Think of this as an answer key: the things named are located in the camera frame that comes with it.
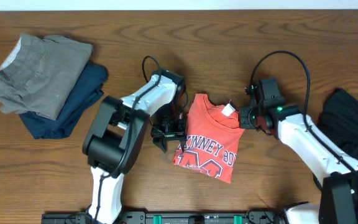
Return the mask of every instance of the wood grain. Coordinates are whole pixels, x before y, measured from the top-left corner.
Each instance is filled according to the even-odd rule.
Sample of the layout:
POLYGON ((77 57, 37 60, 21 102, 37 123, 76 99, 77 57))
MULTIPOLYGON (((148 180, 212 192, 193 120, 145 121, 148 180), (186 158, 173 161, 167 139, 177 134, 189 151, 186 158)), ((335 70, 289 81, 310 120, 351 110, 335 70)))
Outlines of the wood grain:
MULTIPOLYGON (((203 92, 213 103, 246 105, 244 87, 257 61, 290 50, 310 70, 309 114, 315 121, 333 88, 358 99, 358 11, 0 12, 0 64, 21 32, 94 44, 92 60, 109 70, 103 90, 116 98, 144 84, 140 63, 154 55, 186 78, 190 102, 203 92)), ((153 69, 148 63, 148 73, 153 69)), ((276 55, 258 71, 257 78, 267 77, 278 78, 287 101, 303 104, 305 74, 298 62, 276 55)), ((85 111, 71 136, 61 140, 34 140, 17 115, 0 112, 0 223, 39 223, 44 212, 90 204, 93 180, 81 146, 98 107, 85 111)), ((173 166, 176 146, 171 142, 163 154, 146 135, 125 179, 124 205, 233 211, 319 202, 307 166, 262 133, 245 131, 230 185, 173 166)))

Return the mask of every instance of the red shirt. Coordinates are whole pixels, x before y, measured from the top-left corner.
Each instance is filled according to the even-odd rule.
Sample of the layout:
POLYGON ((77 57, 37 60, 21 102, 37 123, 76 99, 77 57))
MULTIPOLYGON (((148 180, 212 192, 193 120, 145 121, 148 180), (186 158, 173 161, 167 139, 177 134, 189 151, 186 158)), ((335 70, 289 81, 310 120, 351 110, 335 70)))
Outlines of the red shirt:
POLYGON ((180 145, 173 163, 231 183, 239 140, 239 113, 222 114, 224 105, 212 105, 206 94, 197 94, 187 117, 187 142, 180 145))

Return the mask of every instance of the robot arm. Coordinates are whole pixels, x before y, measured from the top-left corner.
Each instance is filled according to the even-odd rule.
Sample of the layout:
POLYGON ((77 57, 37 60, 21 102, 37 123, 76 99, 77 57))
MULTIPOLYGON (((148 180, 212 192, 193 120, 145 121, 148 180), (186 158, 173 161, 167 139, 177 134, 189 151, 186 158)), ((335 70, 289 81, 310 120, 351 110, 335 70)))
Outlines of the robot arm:
MULTIPOLYGON (((94 179, 92 205, 88 213, 99 223, 113 223, 121 212, 124 175, 129 172, 139 155, 149 118, 160 108, 174 108, 185 91, 184 79, 164 70, 158 85, 137 102, 131 119, 130 111, 135 98, 154 86, 157 81, 158 75, 152 75, 146 85, 129 96, 120 100, 106 97, 86 137, 83 153, 88 156, 88 164, 91 165, 94 179), (130 123, 132 123, 131 130, 127 128, 130 123), (109 124, 126 130, 124 135, 120 136, 107 130, 109 124), (132 135, 131 141, 126 150, 129 135, 132 135)), ((184 130, 177 133, 181 133, 181 137, 186 139, 184 130)))
POLYGON ((356 223, 358 177, 350 169, 358 173, 358 160, 330 141, 297 105, 286 104, 276 79, 257 81, 250 89, 251 105, 241 108, 240 126, 261 129, 281 140, 299 155, 322 186, 320 205, 285 210, 286 223, 356 223))
MULTIPOLYGON (((329 140, 327 136, 314 125, 308 115, 307 121, 313 132, 316 133, 325 144, 338 155, 342 156, 353 169, 358 170, 357 159, 347 155, 329 140)), ((324 178, 331 176, 331 174, 335 172, 339 174, 350 173, 348 168, 340 163, 325 147, 323 147, 309 131, 306 131, 302 114, 298 113, 287 116, 284 120, 279 121, 277 132, 281 142, 289 146, 298 154, 302 161, 316 176, 321 185, 323 184, 324 178)))

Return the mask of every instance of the folded navy pants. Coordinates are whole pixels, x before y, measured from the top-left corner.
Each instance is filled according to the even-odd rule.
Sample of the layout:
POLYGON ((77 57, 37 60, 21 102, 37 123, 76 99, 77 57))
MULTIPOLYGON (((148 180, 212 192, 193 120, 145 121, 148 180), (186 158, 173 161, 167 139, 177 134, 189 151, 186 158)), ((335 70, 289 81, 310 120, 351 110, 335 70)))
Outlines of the folded navy pants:
POLYGON ((84 110, 103 96, 101 87, 106 80, 107 70, 88 62, 56 120, 41 117, 33 111, 20 114, 20 118, 35 139, 67 138, 84 110))

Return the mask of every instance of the folded gray pants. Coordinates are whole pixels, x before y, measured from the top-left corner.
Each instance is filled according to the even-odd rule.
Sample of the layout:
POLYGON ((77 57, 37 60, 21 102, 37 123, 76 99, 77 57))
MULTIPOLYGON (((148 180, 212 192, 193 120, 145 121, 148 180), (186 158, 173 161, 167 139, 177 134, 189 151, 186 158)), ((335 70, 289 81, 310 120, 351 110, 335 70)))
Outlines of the folded gray pants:
POLYGON ((21 34, 0 68, 0 109, 3 113, 34 111, 57 119, 93 46, 60 35, 44 39, 21 34))

